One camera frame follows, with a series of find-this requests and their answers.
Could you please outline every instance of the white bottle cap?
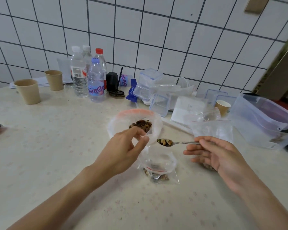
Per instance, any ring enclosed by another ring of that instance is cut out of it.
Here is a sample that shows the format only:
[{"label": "white bottle cap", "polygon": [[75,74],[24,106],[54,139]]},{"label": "white bottle cap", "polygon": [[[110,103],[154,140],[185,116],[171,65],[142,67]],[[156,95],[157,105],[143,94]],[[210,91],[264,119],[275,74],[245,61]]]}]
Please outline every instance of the white bottle cap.
[{"label": "white bottle cap", "polygon": [[73,52],[81,52],[81,49],[78,46],[72,46],[72,51]]},{"label": "white bottle cap", "polygon": [[82,48],[83,48],[83,50],[85,50],[85,51],[91,51],[91,47],[88,46],[88,45],[83,45]]}]

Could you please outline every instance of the hand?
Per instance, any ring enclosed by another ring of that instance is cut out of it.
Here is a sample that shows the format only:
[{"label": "hand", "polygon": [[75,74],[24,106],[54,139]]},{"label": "hand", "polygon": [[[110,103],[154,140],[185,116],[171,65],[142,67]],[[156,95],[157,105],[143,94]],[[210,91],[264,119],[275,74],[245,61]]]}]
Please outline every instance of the hand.
[{"label": "hand", "polygon": [[198,155],[191,161],[211,165],[236,194],[246,185],[259,180],[232,143],[212,136],[199,136],[194,138],[194,141],[200,142],[200,145],[187,145],[183,154]]},{"label": "hand", "polygon": [[[146,135],[145,131],[138,127],[116,133],[94,164],[109,178],[126,171],[148,143],[149,137],[144,135]],[[131,142],[133,137],[139,140],[135,146]]]}]

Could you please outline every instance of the forearm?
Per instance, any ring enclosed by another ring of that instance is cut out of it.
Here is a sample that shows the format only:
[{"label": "forearm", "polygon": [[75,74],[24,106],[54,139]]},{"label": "forearm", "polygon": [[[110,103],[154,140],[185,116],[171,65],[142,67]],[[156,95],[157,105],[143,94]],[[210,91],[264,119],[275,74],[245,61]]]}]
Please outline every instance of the forearm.
[{"label": "forearm", "polygon": [[30,211],[8,230],[58,229],[83,200],[106,180],[94,165],[86,167],[69,184]]},{"label": "forearm", "polygon": [[258,178],[238,194],[261,230],[288,230],[288,211]]}]

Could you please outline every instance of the bottle cap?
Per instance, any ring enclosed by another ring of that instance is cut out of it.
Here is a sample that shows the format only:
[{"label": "bottle cap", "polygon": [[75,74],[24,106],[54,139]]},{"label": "bottle cap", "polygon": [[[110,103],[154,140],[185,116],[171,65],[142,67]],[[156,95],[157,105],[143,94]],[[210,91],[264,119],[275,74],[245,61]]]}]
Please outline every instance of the bottle cap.
[{"label": "bottle cap", "polygon": [[96,54],[103,54],[104,51],[101,48],[96,48]]},{"label": "bottle cap", "polygon": [[78,46],[72,46],[72,51],[73,52],[81,52],[81,49]]},{"label": "bottle cap", "polygon": [[83,50],[85,50],[85,51],[89,51],[89,52],[91,51],[91,47],[88,46],[88,45],[83,45],[82,48],[83,48]]},{"label": "bottle cap", "polygon": [[93,57],[93,58],[92,58],[92,63],[99,63],[99,59],[98,59],[98,58],[95,58],[95,57]]}]

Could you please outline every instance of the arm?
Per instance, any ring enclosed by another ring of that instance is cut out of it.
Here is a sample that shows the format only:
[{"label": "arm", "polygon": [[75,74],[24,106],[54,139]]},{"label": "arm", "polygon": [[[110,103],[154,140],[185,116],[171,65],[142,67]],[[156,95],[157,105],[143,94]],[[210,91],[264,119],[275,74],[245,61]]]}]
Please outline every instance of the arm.
[{"label": "arm", "polygon": [[[127,170],[149,141],[145,132],[133,127],[115,136],[107,143],[96,161],[85,167],[69,184],[34,208],[8,230],[58,229],[95,189],[111,177]],[[136,146],[131,140],[139,139]]]},{"label": "arm", "polygon": [[184,154],[198,155],[191,161],[206,163],[218,171],[226,185],[243,200],[261,230],[288,230],[288,211],[233,144],[211,136],[194,140],[201,145],[188,145]]}]

